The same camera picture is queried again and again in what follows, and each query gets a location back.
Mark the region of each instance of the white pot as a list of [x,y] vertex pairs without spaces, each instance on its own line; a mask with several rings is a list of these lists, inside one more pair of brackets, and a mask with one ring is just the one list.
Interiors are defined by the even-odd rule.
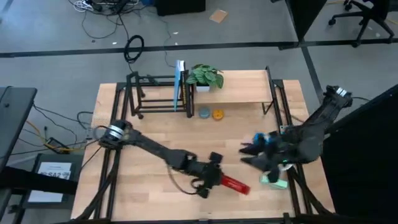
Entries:
[[208,92],[210,91],[210,86],[198,86],[197,85],[197,92]]

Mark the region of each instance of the gray floor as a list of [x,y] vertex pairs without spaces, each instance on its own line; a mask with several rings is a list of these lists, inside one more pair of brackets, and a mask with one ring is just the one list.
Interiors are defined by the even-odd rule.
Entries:
[[[6,0],[0,0],[0,9]],[[168,22],[172,39],[166,45],[214,44],[255,41],[297,40],[284,2],[271,4],[265,0],[219,0],[207,1],[207,10],[197,14],[182,14],[163,17]],[[228,11],[227,18],[220,24],[208,18],[216,9]],[[154,8],[123,19],[130,35],[139,34],[145,38],[146,46],[160,46],[167,39],[165,24],[157,18]],[[306,35],[306,40],[354,39],[359,31],[359,19],[338,20],[334,27],[328,27],[329,18],[342,13],[341,4],[325,6]],[[76,12],[67,0],[14,1],[0,24],[0,52],[26,52],[41,50],[76,50],[123,47],[126,34],[122,27],[107,39],[88,37],[81,29],[84,14]],[[395,14],[390,18],[398,20]],[[114,29],[104,17],[88,14],[85,25],[92,35],[105,35]],[[398,33],[398,26],[389,23]],[[378,25],[370,24],[364,38],[387,37]],[[309,47],[314,66],[322,87],[340,85],[355,96],[372,98],[398,82],[398,45],[362,45],[357,49],[350,46]],[[188,67],[197,63],[208,63],[221,70],[263,69],[270,66],[274,78],[298,79],[309,112],[319,102],[313,88],[308,68],[300,49],[279,51],[277,48],[243,48],[213,50],[178,50],[169,52],[168,61],[181,59]],[[100,83],[124,80],[129,69],[122,54],[69,55],[53,57],[0,58],[1,86],[32,86],[38,89],[37,106],[47,108],[74,118],[79,111],[92,111]],[[170,75],[173,68],[166,66],[163,52],[144,52],[133,69],[141,74]],[[354,106],[342,115],[359,107]],[[74,130],[79,139],[85,132],[75,123],[49,115],[57,123]],[[39,128],[49,127],[49,136],[68,144],[73,136],[57,128],[41,114],[32,110],[29,121]],[[36,144],[35,136],[22,132],[21,138]],[[14,152],[31,151],[35,148],[18,142]],[[31,156],[12,157],[10,162]],[[31,161],[15,166],[29,168]],[[23,223],[55,223],[69,219],[69,210],[28,210]],[[10,223],[12,215],[6,215],[1,223]]]

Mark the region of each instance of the office chair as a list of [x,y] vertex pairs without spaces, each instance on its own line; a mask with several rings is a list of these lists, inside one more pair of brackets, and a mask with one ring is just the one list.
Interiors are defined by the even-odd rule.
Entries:
[[373,3],[372,8],[368,8],[367,6],[354,0],[346,0],[345,1],[346,11],[349,11],[352,8],[352,4],[357,6],[361,11],[334,15],[329,20],[329,25],[330,26],[334,25],[336,23],[336,18],[339,17],[361,16],[363,19],[359,24],[362,26],[362,28],[358,34],[358,37],[356,38],[356,41],[352,43],[353,47],[358,47],[359,45],[361,45],[361,37],[368,26],[369,20],[372,19],[390,34],[390,37],[388,38],[388,43],[390,44],[392,42],[394,32],[386,24],[385,20],[387,18],[388,12],[398,11],[398,0],[364,0],[364,2],[367,1],[371,1]]

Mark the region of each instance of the green plant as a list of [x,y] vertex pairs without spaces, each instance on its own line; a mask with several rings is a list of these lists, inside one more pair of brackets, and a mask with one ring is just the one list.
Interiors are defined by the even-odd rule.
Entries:
[[218,72],[223,73],[222,71],[209,65],[195,65],[192,68],[192,73],[187,79],[187,83],[200,83],[203,85],[217,86],[218,88],[222,88],[224,85],[224,77],[218,74]]

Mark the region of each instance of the wooden tabletop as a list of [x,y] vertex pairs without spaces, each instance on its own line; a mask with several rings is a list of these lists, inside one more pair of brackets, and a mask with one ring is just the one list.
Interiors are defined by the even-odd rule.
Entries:
[[[305,120],[308,112],[299,81],[284,80],[284,85],[291,114]],[[115,88],[116,84],[100,86],[93,126],[109,124]],[[144,88],[146,98],[153,94],[148,94],[151,91],[155,91],[155,88]],[[144,114],[144,119],[139,120],[137,116],[131,117],[127,113],[127,120],[134,128],[153,140],[171,149],[192,151],[201,161],[208,161],[212,151],[224,155],[221,164],[223,172],[248,184],[251,187],[250,194],[242,195],[221,185],[211,190],[208,199],[185,195],[171,183],[161,159],[143,149],[126,146],[121,155],[112,220],[271,218],[281,217],[284,212],[294,216],[289,190],[276,190],[268,185],[261,185],[261,173],[239,161],[242,156],[238,153],[241,142],[249,142],[256,132],[268,133],[277,129],[273,109],[264,116],[260,103],[223,103],[208,106],[212,109],[223,109],[224,118],[215,121],[197,116],[187,118],[185,113],[149,113]],[[84,161],[97,148],[95,144],[89,146]],[[103,155],[104,150],[97,153],[81,173],[72,218],[79,216],[98,189]],[[303,168],[310,189],[327,209],[333,211],[321,160],[304,165]],[[192,191],[189,184],[192,177],[176,172],[174,176],[183,189]],[[283,173],[281,178],[287,180],[286,174]],[[103,216],[106,211],[107,192],[104,198]]]
[[222,89],[195,93],[195,104],[269,103],[272,101],[266,70],[224,70]]

